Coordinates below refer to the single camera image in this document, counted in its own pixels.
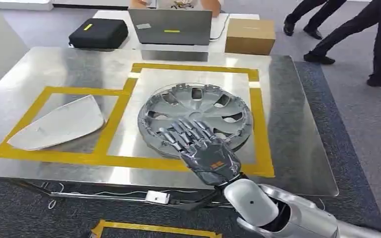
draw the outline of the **sticker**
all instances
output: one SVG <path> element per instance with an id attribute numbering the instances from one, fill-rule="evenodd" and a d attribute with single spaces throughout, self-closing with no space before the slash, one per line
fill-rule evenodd
<path id="1" fill-rule="evenodd" d="M 167 33 L 180 33 L 180 30 L 164 30 Z"/>
<path id="2" fill-rule="evenodd" d="M 86 27 L 84 28 L 84 31 L 90 29 L 92 26 L 93 26 L 93 24 L 88 24 L 88 26 L 86 26 Z"/>
<path id="3" fill-rule="evenodd" d="M 151 25 L 149 23 L 139 24 L 139 25 L 136 25 L 136 28 L 138 28 L 139 30 L 147 29 L 147 28 L 151 28 Z"/>
<path id="4" fill-rule="evenodd" d="M 253 30 L 259 30 L 259 28 L 257 28 L 257 27 L 243 27 L 243 28 L 246 28 L 246 29 L 253 29 Z"/>

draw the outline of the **yellow label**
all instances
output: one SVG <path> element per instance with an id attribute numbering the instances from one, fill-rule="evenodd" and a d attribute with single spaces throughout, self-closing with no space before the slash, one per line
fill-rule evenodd
<path id="1" fill-rule="evenodd" d="M 86 26 L 86 27 L 84 28 L 84 31 L 90 29 L 90 27 L 92 27 L 92 26 L 93 26 L 93 24 L 88 24 L 88 26 Z"/>
<path id="2" fill-rule="evenodd" d="M 167 33 L 180 33 L 180 30 L 164 30 Z"/>

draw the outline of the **person's hand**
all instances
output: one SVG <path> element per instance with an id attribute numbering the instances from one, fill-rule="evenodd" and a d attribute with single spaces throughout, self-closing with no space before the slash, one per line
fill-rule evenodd
<path id="1" fill-rule="evenodd" d="M 240 161 L 204 122 L 179 119 L 171 126 L 170 129 L 160 128 L 161 134 L 205 184 L 218 186 L 239 175 Z"/>
<path id="2" fill-rule="evenodd" d="M 130 0 L 130 8 L 147 8 L 151 5 L 152 0 Z"/>

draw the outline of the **white connector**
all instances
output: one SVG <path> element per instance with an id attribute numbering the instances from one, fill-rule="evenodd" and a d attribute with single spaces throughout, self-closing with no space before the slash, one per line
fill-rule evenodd
<path id="1" fill-rule="evenodd" d="M 149 190 L 145 197 L 145 201 L 156 204 L 168 204 L 170 201 L 170 194 Z"/>

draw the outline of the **metal tabletop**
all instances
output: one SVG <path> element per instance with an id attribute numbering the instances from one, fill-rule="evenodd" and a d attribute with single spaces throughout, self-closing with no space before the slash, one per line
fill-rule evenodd
<path id="1" fill-rule="evenodd" d="M 306 100 L 298 74 L 289 56 L 253 56 L 224 53 L 155 52 L 115 50 L 85 51 L 69 48 L 33 48 L 0 81 L 0 143 L 26 113 L 46 86 L 122 89 L 133 63 L 170 63 L 243 67 L 257 69 L 267 123 L 274 178 L 251 177 L 287 191 L 336 196 L 336 186 L 321 138 Z M 128 113 L 117 128 L 109 147 L 111 155 L 152 156 L 137 129 L 137 114 L 158 88 L 180 82 L 210 83 L 240 96 L 250 104 L 247 79 L 222 72 L 143 69 L 127 105 Z M 77 99 L 78 95 L 54 94 L 36 118 Z M 113 96 L 95 97 L 108 117 Z M 57 149 L 87 153 L 95 135 L 66 143 Z M 237 155 L 250 161 L 254 143 L 249 140 Z M 104 185 L 159 186 L 212 189 L 191 172 L 171 172 L 126 167 L 90 166 L 0 158 L 0 178 L 54 180 Z"/>

